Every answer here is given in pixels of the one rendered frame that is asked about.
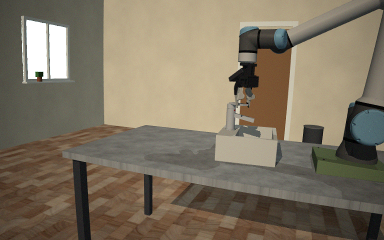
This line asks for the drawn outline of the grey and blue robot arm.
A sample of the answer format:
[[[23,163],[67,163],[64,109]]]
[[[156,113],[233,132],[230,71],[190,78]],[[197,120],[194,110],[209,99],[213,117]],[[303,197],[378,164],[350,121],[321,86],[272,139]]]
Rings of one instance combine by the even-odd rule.
[[[349,104],[343,140],[335,154],[365,165],[378,163],[376,146],[384,143],[384,0],[352,0],[289,30],[248,26],[239,33],[238,62],[256,63],[258,49],[282,54],[378,9],[383,13],[363,94]]]

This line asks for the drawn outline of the grey mixer tap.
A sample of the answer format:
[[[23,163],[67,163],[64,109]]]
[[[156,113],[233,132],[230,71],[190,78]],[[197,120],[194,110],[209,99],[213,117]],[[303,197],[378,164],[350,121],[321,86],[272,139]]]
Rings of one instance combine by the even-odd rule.
[[[239,103],[239,106],[248,106],[248,104],[245,103]],[[254,118],[248,117],[242,114],[236,113],[236,103],[235,102],[229,102],[227,104],[227,110],[226,110],[226,128],[225,130],[228,131],[234,131],[235,130],[235,118],[245,120],[248,122],[253,123]]]

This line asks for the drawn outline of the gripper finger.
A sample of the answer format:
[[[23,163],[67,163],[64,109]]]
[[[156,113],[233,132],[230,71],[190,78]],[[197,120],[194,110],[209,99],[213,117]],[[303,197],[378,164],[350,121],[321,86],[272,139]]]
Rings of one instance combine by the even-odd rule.
[[[239,100],[244,99],[245,95],[243,94],[243,88],[240,88],[239,81],[236,80],[234,85],[234,97],[235,97],[235,105],[238,108]]]
[[[255,99],[255,95],[252,93],[252,87],[247,87],[245,89],[246,93],[246,104],[248,104],[248,108],[250,107],[251,100]]]

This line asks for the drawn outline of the beige rectangular sink basin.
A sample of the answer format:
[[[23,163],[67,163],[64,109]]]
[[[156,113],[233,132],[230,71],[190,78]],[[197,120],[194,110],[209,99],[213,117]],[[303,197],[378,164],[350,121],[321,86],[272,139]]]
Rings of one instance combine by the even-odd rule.
[[[216,135],[215,161],[275,168],[276,128],[238,124],[235,124],[235,130],[225,128],[226,125]]]

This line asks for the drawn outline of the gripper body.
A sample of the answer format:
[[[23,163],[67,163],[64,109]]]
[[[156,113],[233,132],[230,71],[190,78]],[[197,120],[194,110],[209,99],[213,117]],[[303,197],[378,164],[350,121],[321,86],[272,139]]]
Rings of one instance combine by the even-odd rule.
[[[257,67],[256,63],[241,62],[243,66],[243,73],[237,77],[240,88],[257,88],[259,87],[259,76],[255,75],[254,68]],[[245,79],[245,80],[244,80]],[[245,84],[244,84],[245,82]]]

